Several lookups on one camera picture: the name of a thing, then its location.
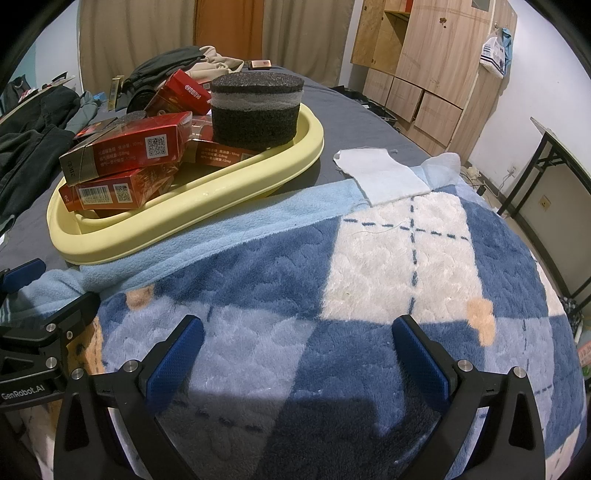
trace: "light blue towel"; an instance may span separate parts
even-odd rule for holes
[[[51,270],[10,296],[0,323],[40,320],[87,291],[103,300],[141,288],[195,261],[253,239],[368,207],[354,180],[245,202],[140,252],[102,265]]]

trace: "qr code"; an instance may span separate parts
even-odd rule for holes
[[[146,155],[148,158],[168,156],[168,145],[166,143],[166,135],[146,137]]]
[[[115,190],[115,195],[119,203],[133,203],[134,200],[131,198],[129,187],[126,183],[114,184],[113,189]]]

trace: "yellow tray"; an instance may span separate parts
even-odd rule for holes
[[[323,148],[322,125],[302,104],[290,143],[216,171],[183,163],[170,191],[138,210],[104,219],[92,210],[68,212],[58,192],[62,179],[47,207],[51,241],[73,264],[116,260],[240,202],[271,194],[308,169]]]

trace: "pile of clothes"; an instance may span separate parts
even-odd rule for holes
[[[116,110],[143,110],[178,69],[203,83],[243,66],[212,46],[177,48],[145,61],[125,79]],[[134,97],[139,102],[130,106]],[[46,88],[0,120],[0,236],[50,187],[60,171],[59,157],[101,106],[98,98],[90,92],[78,96],[66,86]]]
[[[59,157],[70,149],[75,135],[66,128],[80,103],[75,91],[53,87],[0,123],[0,235],[59,172]]]

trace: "blue gripper pad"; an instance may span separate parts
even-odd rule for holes
[[[398,359],[419,387],[427,405],[445,413],[451,405],[447,377],[402,317],[394,320],[392,335]]]
[[[4,275],[0,290],[4,293],[15,293],[29,285],[45,273],[45,263],[40,258],[31,260],[20,267],[14,268]]]
[[[152,414],[168,407],[195,363],[204,338],[203,322],[193,317],[146,383],[146,406]]]

